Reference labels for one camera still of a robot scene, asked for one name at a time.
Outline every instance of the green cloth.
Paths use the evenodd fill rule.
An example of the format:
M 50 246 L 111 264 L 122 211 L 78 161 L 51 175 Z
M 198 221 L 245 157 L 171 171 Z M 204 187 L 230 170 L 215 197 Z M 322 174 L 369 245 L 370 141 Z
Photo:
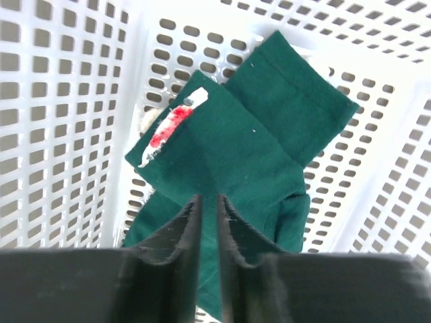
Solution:
M 126 156 L 157 192 L 139 212 L 124 245 L 140 242 L 193 194 L 202 194 L 198 304 L 220 319 L 216 195 L 226 194 L 251 225 L 282 248 L 301 251 L 310 204 L 302 170 L 358 106 L 321 79 L 279 32 L 231 77 L 226 84 L 230 93 L 196 73 L 169 108 L 201 86 L 209 100 L 179 126 L 154 161 L 137 168 L 169 109 Z

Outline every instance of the folded cloth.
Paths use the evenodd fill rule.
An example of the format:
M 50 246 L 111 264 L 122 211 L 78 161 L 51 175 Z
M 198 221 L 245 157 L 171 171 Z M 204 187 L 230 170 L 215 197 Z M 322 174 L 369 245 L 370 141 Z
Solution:
M 291 215 L 300 217 L 297 220 L 302 226 L 300 239 L 295 237 L 299 240 L 294 250 L 297 252 L 302 247 L 309 198 L 305 193 L 302 168 L 222 86 L 201 72 L 195 72 L 178 96 L 179 102 L 200 87 L 208 93 L 208 100 L 176 128 L 154 159 L 138 168 L 147 147 L 138 143 L 127 160 L 159 193 L 178 205 L 185 204 L 194 192 L 203 196 L 198 305 L 220 319 L 217 193 L 227 195 L 247 221 L 272 240 L 278 225 L 273 219 L 279 218 L 282 203 L 289 205 L 290 200 L 297 201 L 299 196 L 305 196 L 301 201 L 305 203 L 306 212 Z
M 322 79 L 279 32 L 275 32 L 253 52 L 228 80 L 226 89 L 241 101 L 303 168 L 343 129 L 358 109 L 357 104 Z M 148 146 L 157 126 L 184 98 L 185 96 L 180 94 L 159 115 L 129 157 L 133 152 L 138 156 L 140 150 Z M 169 206 L 171 214 L 177 214 L 181 209 L 180 205 L 176 205 L 160 192 L 155 192 L 152 199 L 152 203 L 144 205 L 139 212 L 125 240 L 125 246 L 132 246 L 147 237 L 143 234 L 145 230 L 142 230 L 141 222 L 147 221 L 145 214 L 157 214 L 159 204 L 163 208 Z M 293 252 L 298 251 L 298 246 L 302 245 L 303 232 L 300 217 L 289 216 L 290 209 L 291 206 L 281 208 L 281 214 L 284 216 L 271 220 L 270 227 L 276 225 L 277 230 L 274 237 L 268 238 L 273 238 L 287 251 Z M 308 207 L 295 209 L 295 214 L 306 212 Z M 148 219 L 148 224 L 163 225 L 162 219 L 161 217 L 159 222 Z

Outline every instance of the rectangular hole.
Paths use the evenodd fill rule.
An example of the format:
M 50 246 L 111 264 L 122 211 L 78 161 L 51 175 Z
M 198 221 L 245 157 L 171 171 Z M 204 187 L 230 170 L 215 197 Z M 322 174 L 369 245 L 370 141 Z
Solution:
M 20 57 L 17 54 L 0 52 L 0 70 L 13 72 L 20 70 Z
M 20 26 L 13 22 L 0 21 L 0 39 L 5 42 L 20 42 Z

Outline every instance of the basket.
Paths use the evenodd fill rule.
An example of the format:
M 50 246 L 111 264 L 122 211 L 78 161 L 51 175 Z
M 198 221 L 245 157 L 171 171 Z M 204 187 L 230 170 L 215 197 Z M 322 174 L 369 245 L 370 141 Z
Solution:
M 431 268 L 427 1 L 0 6 L 0 248 L 119 246 L 149 186 L 124 160 L 145 112 L 196 69 L 226 82 L 278 29 L 361 105 L 305 169 L 304 252 L 396 252 Z

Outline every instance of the dark green towel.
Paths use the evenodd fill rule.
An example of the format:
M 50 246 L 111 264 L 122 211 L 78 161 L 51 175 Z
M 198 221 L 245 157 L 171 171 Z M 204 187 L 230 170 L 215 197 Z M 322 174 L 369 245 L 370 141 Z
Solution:
M 204 207 L 207 207 L 205 214 L 209 219 L 205 219 L 204 223 L 206 238 L 203 237 L 199 305 L 220 318 L 218 276 L 213 274 L 216 269 L 216 232 L 211 230 L 214 228 L 211 212 L 212 217 L 215 217 L 216 194 L 227 193 L 249 223 L 286 250 L 299 252 L 309 208 L 309 197 L 303 194 L 302 169 L 341 131 L 358 106 L 321 79 L 278 32 L 263 43 L 226 84 L 226 89 L 243 106 L 216 84 L 197 74 L 170 108 L 179 105 L 203 84 L 211 88 L 210 95 L 212 91 L 218 93 L 217 102 L 211 98 L 210 102 L 199 107 L 177 129 L 160 156 L 142 172 L 138 169 L 158 191 L 138 214 L 127 235 L 125 246 L 138 243 L 147 234 L 158 229 L 168 220 L 166 217 L 178 212 L 180 207 L 177 204 L 185 203 L 193 192 L 207 195 Z M 227 107 L 226 102 L 237 109 Z M 209 107 L 213 105 L 216 107 L 210 111 Z M 259 120 L 254 126 L 255 132 L 253 129 L 250 133 L 245 131 L 244 127 L 251 127 L 257 120 L 245 113 L 244 109 Z M 241 110 L 242 114 L 239 115 L 236 110 Z M 163 112 L 158 121 L 163 120 L 168 112 L 168 109 Z M 158 121 L 127 155 L 127 160 L 135 167 L 140 164 L 142 151 L 149 143 Z M 230 137 L 227 143 L 220 137 L 233 135 L 226 132 L 229 127 L 235 131 L 242 129 L 243 132 L 237 133 L 234 139 Z M 208 128 L 212 129 L 210 134 L 207 132 Z M 201 138 L 202 134 L 206 134 L 206 139 Z M 279 144 L 271 152 L 261 150 L 268 147 L 261 147 L 259 144 L 269 140 L 269 146 L 275 147 L 274 139 L 269 134 Z M 282 165 L 279 161 L 283 158 L 290 160 L 288 165 Z M 284 172 L 287 169 L 289 178 L 286 179 Z M 264 172 L 266 174 L 259 177 L 259 172 L 253 173 L 253 170 L 260 170 L 261 175 Z M 245 178 L 244 174 L 249 174 L 250 171 L 252 175 Z M 291 178 L 295 178 L 295 183 L 292 183 Z

